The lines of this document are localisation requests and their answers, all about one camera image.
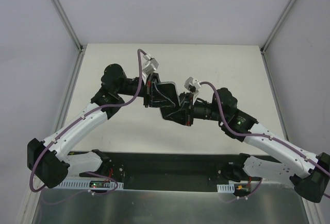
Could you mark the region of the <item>black smartphone clear case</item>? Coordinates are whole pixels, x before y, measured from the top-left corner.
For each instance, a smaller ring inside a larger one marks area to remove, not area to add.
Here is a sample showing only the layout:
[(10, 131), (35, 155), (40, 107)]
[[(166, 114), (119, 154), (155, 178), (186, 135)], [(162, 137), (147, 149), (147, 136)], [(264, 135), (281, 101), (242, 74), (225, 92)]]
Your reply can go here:
[(160, 93), (161, 107), (179, 106), (177, 87), (174, 82), (161, 82), (156, 85), (156, 90)]

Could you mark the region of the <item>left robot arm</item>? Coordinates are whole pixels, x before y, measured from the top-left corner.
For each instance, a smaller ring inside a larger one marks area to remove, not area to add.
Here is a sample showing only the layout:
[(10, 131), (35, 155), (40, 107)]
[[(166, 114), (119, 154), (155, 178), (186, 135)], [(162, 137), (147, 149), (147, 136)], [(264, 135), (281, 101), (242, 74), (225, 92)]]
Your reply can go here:
[(162, 82), (155, 72), (143, 80), (142, 69), (136, 78), (127, 78), (119, 64), (111, 64), (101, 77), (101, 88), (90, 103), (70, 123), (42, 141), (32, 139), (27, 145), (27, 166), (31, 176), (37, 176), (47, 188), (58, 186), (68, 176), (93, 172), (97, 177), (108, 175), (110, 159), (100, 150), (70, 155), (70, 151), (93, 129), (110, 120), (125, 102), (122, 95), (143, 98), (146, 107), (158, 108), (165, 115), (167, 108), (177, 108), (176, 84)]

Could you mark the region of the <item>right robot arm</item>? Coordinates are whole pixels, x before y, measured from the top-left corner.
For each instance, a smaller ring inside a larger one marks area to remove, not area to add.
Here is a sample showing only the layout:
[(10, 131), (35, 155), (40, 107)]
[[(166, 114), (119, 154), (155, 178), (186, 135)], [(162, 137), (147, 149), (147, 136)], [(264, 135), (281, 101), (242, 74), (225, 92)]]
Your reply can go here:
[(214, 89), (211, 102), (195, 97), (196, 87), (181, 94), (173, 84), (157, 90), (162, 100), (163, 119), (185, 126), (191, 126), (195, 119), (217, 121), (227, 136), (276, 159), (271, 162), (244, 155), (243, 161), (232, 167), (236, 179), (244, 180), (250, 176), (279, 182), (314, 203), (319, 203), (327, 195), (329, 154), (315, 154), (282, 140), (256, 118), (238, 109), (237, 99), (227, 88)]

